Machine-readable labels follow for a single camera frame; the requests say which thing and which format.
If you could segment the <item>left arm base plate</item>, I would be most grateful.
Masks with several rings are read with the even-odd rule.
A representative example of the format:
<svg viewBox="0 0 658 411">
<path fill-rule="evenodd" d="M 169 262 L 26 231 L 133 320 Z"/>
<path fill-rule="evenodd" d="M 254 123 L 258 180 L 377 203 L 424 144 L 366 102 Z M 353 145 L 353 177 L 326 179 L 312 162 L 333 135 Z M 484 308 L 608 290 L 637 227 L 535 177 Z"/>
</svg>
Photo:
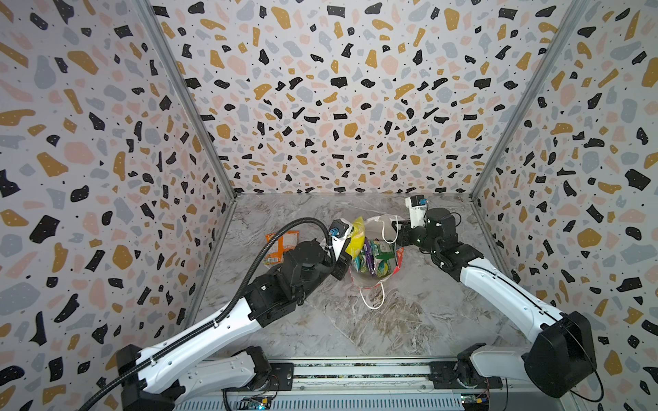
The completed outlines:
<svg viewBox="0 0 658 411">
<path fill-rule="evenodd" d="M 246 385 L 229 388 L 228 392 L 291 391 L 295 375 L 294 363 L 274 362 L 270 366 L 268 375 L 258 374 Z"/>
</svg>

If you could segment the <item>aluminium mounting rail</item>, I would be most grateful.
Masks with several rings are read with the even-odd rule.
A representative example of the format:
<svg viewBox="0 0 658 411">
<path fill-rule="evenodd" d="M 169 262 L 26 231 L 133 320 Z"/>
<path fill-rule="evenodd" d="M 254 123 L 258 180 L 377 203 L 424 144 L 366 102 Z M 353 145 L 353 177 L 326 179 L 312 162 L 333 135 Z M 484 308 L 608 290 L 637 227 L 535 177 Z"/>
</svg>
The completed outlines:
<svg viewBox="0 0 658 411">
<path fill-rule="evenodd" d="M 270 410 L 464 410 L 460 396 L 485 394 L 489 410 L 583 410 L 572 394 L 554 399 L 532 383 L 504 378 L 503 389 L 435 390 L 428 379 L 431 361 L 452 358 L 309 358 L 293 362 L 291 391 L 228 392 L 191 398 L 175 410 L 237 410 L 244 397 L 272 397 Z"/>
</svg>

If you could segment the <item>orange fruit candy packet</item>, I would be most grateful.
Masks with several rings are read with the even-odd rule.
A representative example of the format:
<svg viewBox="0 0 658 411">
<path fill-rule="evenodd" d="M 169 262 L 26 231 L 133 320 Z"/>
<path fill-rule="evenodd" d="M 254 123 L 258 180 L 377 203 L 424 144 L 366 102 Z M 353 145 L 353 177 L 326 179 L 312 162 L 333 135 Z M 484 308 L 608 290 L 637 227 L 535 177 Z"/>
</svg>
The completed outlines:
<svg viewBox="0 0 658 411">
<path fill-rule="evenodd" d="M 277 265 L 283 262 L 284 253 L 293 250 L 299 241 L 298 231 L 287 231 L 270 247 L 263 260 L 264 265 Z"/>
</svg>

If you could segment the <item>purple candy packet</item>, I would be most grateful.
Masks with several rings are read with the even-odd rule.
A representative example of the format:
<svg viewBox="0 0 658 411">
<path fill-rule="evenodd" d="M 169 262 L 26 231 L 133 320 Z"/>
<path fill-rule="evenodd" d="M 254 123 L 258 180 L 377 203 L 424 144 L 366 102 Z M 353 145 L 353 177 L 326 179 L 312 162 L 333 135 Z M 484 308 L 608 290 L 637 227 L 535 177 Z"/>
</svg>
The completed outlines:
<svg viewBox="0 0 658 411">
<path fill-rule="evenodd" d="M 364 266 L 365 270 L 373 277 L 376 276 L 376 267 L 375 267 L 375 257 L 373 254 L 373 249 L 371 245 L 371 241 L 366 239 L 364 246 L 363 246 L 363 251 L 362 251 L 362 256 L 363 256 L 363 261 L 364 261 Z"/>
</svg>

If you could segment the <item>left green circuit board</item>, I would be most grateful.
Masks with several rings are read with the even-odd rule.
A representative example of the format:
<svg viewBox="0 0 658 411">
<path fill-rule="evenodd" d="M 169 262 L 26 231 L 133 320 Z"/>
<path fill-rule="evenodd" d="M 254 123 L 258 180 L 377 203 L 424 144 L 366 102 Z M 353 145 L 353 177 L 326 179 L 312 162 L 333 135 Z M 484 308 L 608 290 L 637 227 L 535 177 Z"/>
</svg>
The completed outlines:
<svg viewBox="0 0 658 411">
<path fill-rule="evenodd" d="M 236 404 L 237 410 L 270 410 L 272 407 L 272 397 L 244 397 Z"/>
</svg>

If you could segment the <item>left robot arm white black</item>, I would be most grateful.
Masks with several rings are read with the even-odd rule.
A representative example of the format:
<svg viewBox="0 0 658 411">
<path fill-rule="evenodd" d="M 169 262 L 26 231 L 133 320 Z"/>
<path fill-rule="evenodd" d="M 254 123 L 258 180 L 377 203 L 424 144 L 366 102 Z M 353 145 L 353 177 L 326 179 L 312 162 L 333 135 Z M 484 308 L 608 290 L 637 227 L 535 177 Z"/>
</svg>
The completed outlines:
<svg viewBox="0 0 658 411">
<path fill-rule="evenodd" d="M 219 310 L 161 344 L 121 349 L 123 409 L 173 410 L 213 391 L 265 385 L 272 366 L 261 347 L 249 346 L 220 360 L 212 354 L 293 313 L 328 277 L 343 279 L 351 263 L 348 245 L 335 239 L 332 256 L 318 241 L 303 241 L 249 284 L 229 313 Z"/>
</svg>

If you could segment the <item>yellow-green snack packet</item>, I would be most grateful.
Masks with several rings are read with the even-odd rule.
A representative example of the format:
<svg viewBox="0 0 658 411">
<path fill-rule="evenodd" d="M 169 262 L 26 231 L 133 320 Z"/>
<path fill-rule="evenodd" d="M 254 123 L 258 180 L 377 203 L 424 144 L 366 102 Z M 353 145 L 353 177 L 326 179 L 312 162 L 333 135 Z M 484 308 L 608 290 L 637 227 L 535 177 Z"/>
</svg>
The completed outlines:
<svg viewBox="0 0 658 411">
<path fill-rule="evenodd" d="M 352 231 L 349 234 L 349 244 L 345 251 L 351 258 L 356 259 L 363 250 L 365 245 L 365 222 L 362 217 L 358 217 L 352 223 Z"/>
</svg>

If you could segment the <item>red paper gift bag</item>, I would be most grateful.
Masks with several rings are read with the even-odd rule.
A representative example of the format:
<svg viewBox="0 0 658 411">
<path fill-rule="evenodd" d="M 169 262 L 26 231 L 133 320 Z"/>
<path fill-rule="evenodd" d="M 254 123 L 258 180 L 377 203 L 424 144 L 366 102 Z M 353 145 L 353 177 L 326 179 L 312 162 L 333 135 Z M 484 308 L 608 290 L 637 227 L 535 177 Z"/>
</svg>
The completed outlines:
<svg viewBox="0 0 658 411">
<path fill-rule="evenodd" d="M 385 282 L 401 269 L 404 248 L 397 240 L 398 225 L 404 223 L 404 219 L 383 214 L 368 219 L 358 217 L 352 223 L 351 243 L 347 248 L 352 258 L 351 280 L 364 305 L 378 310 L 386 300 Z"/>
</svg>

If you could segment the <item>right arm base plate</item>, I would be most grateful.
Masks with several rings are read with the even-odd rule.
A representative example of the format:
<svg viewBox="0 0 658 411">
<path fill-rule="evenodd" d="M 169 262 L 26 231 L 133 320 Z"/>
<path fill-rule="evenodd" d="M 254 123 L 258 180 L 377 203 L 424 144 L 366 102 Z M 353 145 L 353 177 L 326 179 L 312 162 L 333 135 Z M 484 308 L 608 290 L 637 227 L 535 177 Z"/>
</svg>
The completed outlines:
<svg viewBox="0 0 658 411">
<path fill-rule="evenodd" d="M 499 377 L 482 377 L 465 361 L 431 361 L 428 379 L 435 390 L 485 390 L 503 389 Z"/>
</svg>

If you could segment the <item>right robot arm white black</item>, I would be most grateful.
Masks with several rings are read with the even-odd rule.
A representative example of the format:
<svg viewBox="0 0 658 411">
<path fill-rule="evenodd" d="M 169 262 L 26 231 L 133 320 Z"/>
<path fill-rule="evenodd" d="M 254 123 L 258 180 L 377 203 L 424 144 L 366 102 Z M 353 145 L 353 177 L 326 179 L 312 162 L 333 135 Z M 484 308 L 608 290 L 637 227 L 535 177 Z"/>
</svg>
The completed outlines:
<svg viewBox="0 0 658 411">
<path fill-rule="evenodd" d="M 564 313 L 533 296 L 498 270 L 483 253 L 459 241 L 454 216 L 444 208 L 412 212 L 395 220 L 395 243 L 416 246 L 456 282 L 476 291 L 524 334 L 517 348 L 474 344 L 459 353 L 453 371 L 462 386 L 476 388 L 487 378 L 529 381 L 543 394 L 561 398 L 597 373 L 589 320 Z"/>
</svg>

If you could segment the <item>green yellow candy packet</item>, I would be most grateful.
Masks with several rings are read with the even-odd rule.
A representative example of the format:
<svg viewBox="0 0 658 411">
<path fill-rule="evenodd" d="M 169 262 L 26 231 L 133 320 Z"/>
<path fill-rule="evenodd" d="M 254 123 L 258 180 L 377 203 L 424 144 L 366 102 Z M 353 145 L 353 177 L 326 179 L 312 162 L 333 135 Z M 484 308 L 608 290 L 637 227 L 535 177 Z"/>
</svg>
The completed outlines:
<svg viewBox="0 0 658 411">
<path fill-rule="evenodd" d="M 362 254 L 352 260 L 352 268 L 355 272 L 370 274 L 367 259 Z"/>
</svg>

